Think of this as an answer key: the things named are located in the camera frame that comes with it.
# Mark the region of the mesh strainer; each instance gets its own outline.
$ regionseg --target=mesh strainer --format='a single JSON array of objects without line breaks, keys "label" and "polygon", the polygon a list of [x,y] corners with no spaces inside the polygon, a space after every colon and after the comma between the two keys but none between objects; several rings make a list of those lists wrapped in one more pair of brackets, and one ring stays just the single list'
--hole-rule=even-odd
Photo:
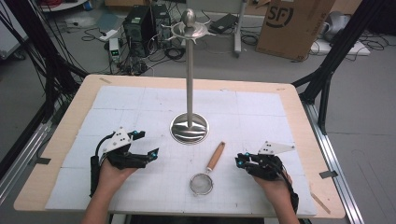
[{"label": "mesh strainer", "polygon": [[218,163],[224,147],[225,143],[221,142],[218,148],[216,148],[215,152],[212,155],[212,158],[207,164],[206,174],[196,174],[190,180],[190,188],[192,192],[194,192],[194,194],[205,195],[213,189],[213,181],[208,174],[215,168],[216,163]]}]

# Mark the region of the wooden table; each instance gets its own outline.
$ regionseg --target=wooden table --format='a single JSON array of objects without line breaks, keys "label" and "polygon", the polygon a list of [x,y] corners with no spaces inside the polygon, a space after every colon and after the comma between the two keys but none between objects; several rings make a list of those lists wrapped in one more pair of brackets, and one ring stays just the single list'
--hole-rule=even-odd
[{"label": "wooden table", "polygon": [[[56,183],[66,154],[73,145],[78,129],[92,107],[96,93],[102,86],[151,87],[185,89],[184,78],[117,77],[90,75],[85,78],[73,102],[67,109],[42,157],[50,158],[48,165],[37,164],[19,194],[14,207],[20,211],[46,211],[45,206]],[[315,217],[343,218],[345,210],[331,178],[322,179],[319,173],[327,171],[318,142],[300,102],[290,84],[260,83],[195,79],[196,90],[231,90],[271,92],[279,94],[290,129],[298,149],[305,175],[318,214]]]}]

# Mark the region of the cardboard box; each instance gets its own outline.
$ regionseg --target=cardboard box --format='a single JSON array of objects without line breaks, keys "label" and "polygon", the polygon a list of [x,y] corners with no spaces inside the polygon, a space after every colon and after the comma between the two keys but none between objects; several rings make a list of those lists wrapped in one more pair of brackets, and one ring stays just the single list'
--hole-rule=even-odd
[{"label": "cardboard box", "polygon": [[256,47],[258,52],[302,61],[335,0],[272,0]]},{"label": "cardboard box", "polygon": [[108,7],[149,6],[149,4],[150,0],[105,0],[105,5]]}]

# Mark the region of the human arm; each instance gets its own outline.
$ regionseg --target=human arm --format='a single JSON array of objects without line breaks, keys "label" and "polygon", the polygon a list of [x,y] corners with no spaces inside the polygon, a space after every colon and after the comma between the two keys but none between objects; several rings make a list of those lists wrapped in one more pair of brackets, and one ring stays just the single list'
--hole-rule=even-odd
[{"label": "human arm", "polygon": [[88,204],[81,224],[106,223],[107,210],[113,195],[121,187],[128,176],[136,170],[136,168],[119,170],[105,159],[102,163],[98,187]]},{"label": "human arm", "polygon": [[[285,175],[291,183],[290,177],[287,174]],[[253,177],[260,187],[262,187],[268,201],[274,207],[279,224],[299,224],[298,218],[291,205],[290,192],[286,182],[281,178],[268,181],[257,176]]]}]

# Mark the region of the floor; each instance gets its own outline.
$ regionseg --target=floor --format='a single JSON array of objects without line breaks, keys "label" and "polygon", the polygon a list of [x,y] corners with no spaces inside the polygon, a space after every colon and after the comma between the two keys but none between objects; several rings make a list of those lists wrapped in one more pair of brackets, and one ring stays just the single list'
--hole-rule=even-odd
[{"label": "floor", "polygon": [[[80,9],[55,14],[63,18]],[[118,16],[112,25],[118,27],[125,12],[104,7],[88,12],[99,21],[104,14]],[[248,17],[243,26],[261,26],[262,18]],[[104,43],[82,41],[86,29],[62,33],[64,42],[76,60],[90,73],[97,74],[108,66]],[[396,36],[386,36],[396,44]],[[291,83],[315,71],[324,56],[311,55],[302,63],[258,53],[243,44],[236,58],[233,39],[227,35],[205,36],[194,47],[194,78]],[[394,223],[396,219],[396,48],[371,50],[369,56],[355,61],[344,60],[336,70],[330,91],[327,132],[346,181],[353,193],[365,223]],[[155,62],[146,61],[148,66]],[[186,64],[173,61],[159,63],[142,76],[185,77]],[[44,92],[29,59],[0,62],[0,159],[15,143],[24,127],[44,102]],[[78,223],[81,213],[30,213],[13,209],[13,202],[33,167],[28,165],[19,181],[0,206],[0,223]],[[347,219],[312,219],[313,223],[348,223]]]}]

